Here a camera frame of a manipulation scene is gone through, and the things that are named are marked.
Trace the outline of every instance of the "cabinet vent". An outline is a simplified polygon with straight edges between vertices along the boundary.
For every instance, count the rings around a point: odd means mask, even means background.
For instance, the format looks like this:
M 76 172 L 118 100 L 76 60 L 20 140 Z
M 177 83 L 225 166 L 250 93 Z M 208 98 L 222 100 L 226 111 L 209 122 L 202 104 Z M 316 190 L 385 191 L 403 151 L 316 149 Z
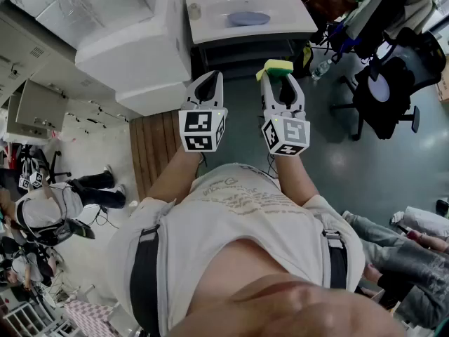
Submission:
M 44 50 L 36 46 L 29 54 L 31 56 L 34 56 L 35 58 L 40 58 L 44 52 L 45 52 Z
M 89 79 L 86 79 L 86 80 L 81 82 L 81 85 L 83 85 L 84 87 L 87 87 L 87 86 L 89 86 L 91 84 L 92 84 L 92 81 L 89 80 Z
M 17 78 L 20 76 L 20 74 L 18 73 L 18 72 L 16 72 L 15 74 L 14 74 L 14 72 L 11 72 L 10 74 L 9 74 L 9 76 L 8 76 L 8 79 L 11 79 L 11 80 L 17 80 Z

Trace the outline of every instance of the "green sponge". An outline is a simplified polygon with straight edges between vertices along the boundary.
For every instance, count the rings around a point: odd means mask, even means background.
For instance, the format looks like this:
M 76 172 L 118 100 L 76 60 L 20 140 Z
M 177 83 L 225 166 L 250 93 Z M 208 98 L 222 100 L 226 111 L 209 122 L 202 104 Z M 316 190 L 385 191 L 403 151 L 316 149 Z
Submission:
M 255 78 L 260 81 L 265 71 L 271 77 L 284 77 L 293 72 L 293 62 L 270 59 L 265 63 L 264 68 L 255 75 Z

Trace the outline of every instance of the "plastic bottle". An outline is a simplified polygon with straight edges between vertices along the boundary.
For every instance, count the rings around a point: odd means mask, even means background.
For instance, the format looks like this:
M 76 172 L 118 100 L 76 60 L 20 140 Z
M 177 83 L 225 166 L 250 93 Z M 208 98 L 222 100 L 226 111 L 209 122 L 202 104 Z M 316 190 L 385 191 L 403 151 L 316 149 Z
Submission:
M 312 72 L 312 79 L 318 81 L 327 71 L 329 71 L 330 64 L 332 64 L 332 60 L 327 60 L 320 63 L 320 65 L 318 65 L 318 67 Z

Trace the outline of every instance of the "checkered cloth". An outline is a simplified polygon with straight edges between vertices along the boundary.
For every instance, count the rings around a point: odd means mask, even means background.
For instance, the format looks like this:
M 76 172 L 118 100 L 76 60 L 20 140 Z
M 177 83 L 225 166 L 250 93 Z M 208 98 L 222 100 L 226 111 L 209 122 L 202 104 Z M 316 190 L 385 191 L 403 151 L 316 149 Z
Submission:
M 73 300 L 65 305 L 67 314 L 87 337 L 119 337 L 119 333 L 107 321 L 113 307 L 91 305 Z

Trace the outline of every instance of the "white t-shirt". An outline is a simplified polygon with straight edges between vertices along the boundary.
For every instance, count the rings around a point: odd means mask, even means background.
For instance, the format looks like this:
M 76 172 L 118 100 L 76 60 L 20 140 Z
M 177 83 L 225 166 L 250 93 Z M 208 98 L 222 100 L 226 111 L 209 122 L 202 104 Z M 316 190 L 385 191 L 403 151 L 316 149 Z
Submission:
M 17 257 L 13 261 L 13 270 L 18 275 L 18 279 L 20 282 L 24 282 L 25 280 L 25 270 L 27 265 L 29 265 L 30 278 L 34 282 L 41 282 L 43 277 L 39 268 L 37 267 L 36 255 L 34 253 L 27 254 L 28 260 L 24 257 Z
M 329 215 L 339 227 L 348 255 L 347 286 L 353 291 L 364 268 L 360 239 L 323 197 L 304 207 L 287 198 L 259 170 L 224 165 L 196 180 L 179 205 L 145 199 L 107 249 L 107 278 L 122 306 L 132 313 L 129 281 L 142 228 L 161 217 L 167 236 L 168 329 L 187 314 L 196 285 L 209 262 L 237 239 L 259 244 L 289 273 L 315 284 L 323 282 L 323 223 Z
M 40 228 L 58 223 L 61 218 L 75 218 L 83 211 L 83 204 L 79 195 L 72 191 L 67 183 L 54 183 L 51 191 L 55 195 L 56 201 L 47 199 L 43 188 L 27 193 L 16 202 L 16 208 L 21 201 L 23 203 L 23 219 L 28 227 Z

